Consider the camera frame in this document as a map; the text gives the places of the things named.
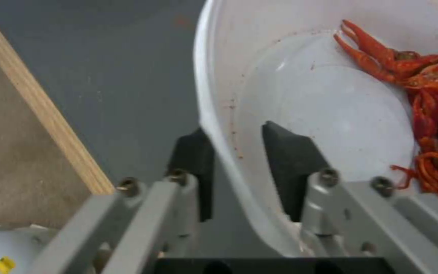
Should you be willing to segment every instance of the wooden board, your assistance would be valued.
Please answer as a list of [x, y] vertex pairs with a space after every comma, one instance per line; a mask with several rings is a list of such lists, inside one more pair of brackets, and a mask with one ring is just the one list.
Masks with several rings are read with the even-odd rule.
[[0, 67], [93, 194], [114, 187], [70, 125], [0, 32]]

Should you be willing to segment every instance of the white bucket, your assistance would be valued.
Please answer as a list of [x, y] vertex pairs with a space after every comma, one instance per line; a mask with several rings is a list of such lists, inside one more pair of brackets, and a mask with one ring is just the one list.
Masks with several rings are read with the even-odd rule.
[[261, 137], [267, 120], [310, 136], [346, 181], [410, 166], [410, 107], [399, 89], [358, 70], [332, 35], [349, 19], [389, 47], [438, 53], [438, 0], [209, 0], [196, 33], [200, 124], [260, 237], [302, 255]]

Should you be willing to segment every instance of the concrete floor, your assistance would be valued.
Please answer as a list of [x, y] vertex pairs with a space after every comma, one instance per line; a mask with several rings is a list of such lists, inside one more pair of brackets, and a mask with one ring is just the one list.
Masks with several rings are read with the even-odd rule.
[[0, 224], [62, 227], [89, 194], [0, 69]]

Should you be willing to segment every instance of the hex bolt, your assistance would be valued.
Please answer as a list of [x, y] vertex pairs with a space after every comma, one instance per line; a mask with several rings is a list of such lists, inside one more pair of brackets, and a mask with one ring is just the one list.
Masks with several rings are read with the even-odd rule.
[[319, 180], [327, 187], [333, 187], [339, 182], [339, 173], [334, 168], [324, 168], [319, 172]]
[[140, 193], [140, 188], [138, 186], [138, 180], [133, 177], [127, 177], [121, 180], [116, 190], [120, 191], [126, 197], [134, 197]]
[[187, 184], [187, 172], [183, 169], [174, 169], [168, 174], [168, 178], [170, 181], [176, 182], [181, 186], [185, 186]]
[[381, 196], [388, 198], [393, 195], [393, 182], [386, 177], [374, 177], [371, 179], [371, 187], [376, 190]]

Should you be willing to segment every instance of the crawfish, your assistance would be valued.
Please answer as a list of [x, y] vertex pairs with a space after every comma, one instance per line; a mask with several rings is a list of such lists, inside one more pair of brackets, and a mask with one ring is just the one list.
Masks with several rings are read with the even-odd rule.
[[391, 166], [407, 174], [398, 188], [407, 188], [416, 178], [422, 191], [438, 194], [438, 54], [422, 56], [385, 47], [347, 20], [342, 21], [341, 30], [358, 45], [354, 49], [336, 33], [334, 39], [344, 52], [374, 78], [405, 88], [412, 103], [413, 132], [420, 153], [414, 169]]

